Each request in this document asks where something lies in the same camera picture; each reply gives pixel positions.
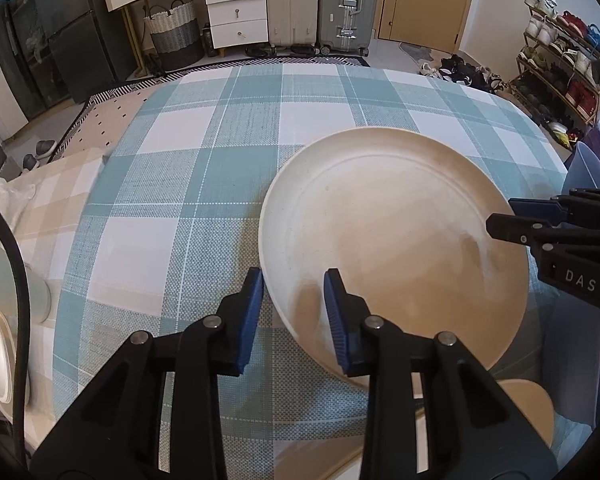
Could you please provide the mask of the black refrigerator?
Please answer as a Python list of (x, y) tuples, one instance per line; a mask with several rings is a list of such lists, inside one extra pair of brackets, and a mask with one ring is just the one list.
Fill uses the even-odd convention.
[(0, 69), (31, 120), (127, 80), (136, 61), (105, 0), (0, 0)]

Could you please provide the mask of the teal plaid tablecloth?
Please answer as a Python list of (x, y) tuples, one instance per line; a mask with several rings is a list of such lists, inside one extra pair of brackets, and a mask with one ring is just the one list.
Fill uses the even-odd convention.
[(140, 108), (88, 196), (59, 299), (57, 414), (136, 330), (179, 332), (260, 266), (245, 373), (219, 381), (233, 479), (321, 479), (361, 447), (363, 378), (336, 361), (323, 300), (340, 271), (370, 310), (448, 330), (495, 377), (536, 382), (557, 295), (484, 222), (547, 198), (566, 168), (512, 102), (332, 64), (192, 73)]

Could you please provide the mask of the woven laundry basket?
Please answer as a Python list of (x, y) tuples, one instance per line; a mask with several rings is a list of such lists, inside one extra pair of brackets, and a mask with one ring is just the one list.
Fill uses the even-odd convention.
[(180, 70), (204, 57), (194, 4), (173, 0), (169, 9), (152, 6), (144, 17), (163, 70)]

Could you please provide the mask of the white plate stack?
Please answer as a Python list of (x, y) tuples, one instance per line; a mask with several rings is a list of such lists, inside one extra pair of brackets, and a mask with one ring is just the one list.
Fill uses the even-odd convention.
[(0, 312), (0, 403), (12, 404), (15, 393), (16, 340)]

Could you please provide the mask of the shoe rack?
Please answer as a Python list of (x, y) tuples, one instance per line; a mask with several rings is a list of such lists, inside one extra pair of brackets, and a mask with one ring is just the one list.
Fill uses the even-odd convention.
[(529, 21), (516, 57), (518, 75), (509, 91), (531, 118), (568, 151), (598, 121), (600, 29), (576, 14), (560, 12), (556, 0), (524, 0)]

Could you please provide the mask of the wooden door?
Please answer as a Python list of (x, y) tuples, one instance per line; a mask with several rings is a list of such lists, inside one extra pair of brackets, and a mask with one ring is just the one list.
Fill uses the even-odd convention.
[(471, 0), (377, 0), (381, 39), (448, 53), (460, 47)]

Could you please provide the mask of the large beige plate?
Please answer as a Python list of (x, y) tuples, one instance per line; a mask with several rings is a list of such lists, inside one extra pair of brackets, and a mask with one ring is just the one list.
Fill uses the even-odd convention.
[(272, 181), (259, 221), (268, 294), (294, 341), (342, 373), (323, 278), (407, 333), (447, 330), (485, 367), (512, 344), (524, 318), (524, 247), (486, 232), (506, 198), (471, 160), (410, 130), (363, 127), (302, 148)]

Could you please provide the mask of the beige suitcase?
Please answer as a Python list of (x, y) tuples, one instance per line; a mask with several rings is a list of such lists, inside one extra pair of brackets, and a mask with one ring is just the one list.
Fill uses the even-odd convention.
[(268, 0), (268, 40), (276, 48), (317, 42), (318, 0)]

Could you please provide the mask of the beige plaid cloth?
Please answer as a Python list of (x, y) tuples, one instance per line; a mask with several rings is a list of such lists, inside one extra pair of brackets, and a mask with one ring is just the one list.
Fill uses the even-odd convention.
[(12, 228), (24, 263), (50, 289), (50, 315), (31, 327), (29, 415), (55, 418), (53, 345), (59, 296), (87, 197), (104, 166), (105, 152), (89, 148), (14, 180), (0, 179), (0, 213)]

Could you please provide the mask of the pale green cup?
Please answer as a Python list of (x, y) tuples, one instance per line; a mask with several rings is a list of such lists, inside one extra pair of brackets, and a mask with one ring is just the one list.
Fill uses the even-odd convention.
[[(50, 315), (52, 296), (46, 281), (24, 266), (27, 273), (27, 284), (30, 296), (31, 318), (33, 323), (41, 324)], [(15, 279), (7, 254), (0, 245), (0, 311), (4, 315), (17, 314), (17, 295)]]

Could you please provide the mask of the silver aluminium suitcase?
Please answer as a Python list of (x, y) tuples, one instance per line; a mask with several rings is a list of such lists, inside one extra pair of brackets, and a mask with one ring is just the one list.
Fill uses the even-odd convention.
[(317, 44), (332, 52), (368, 55), (376, 0), (318, 0)]

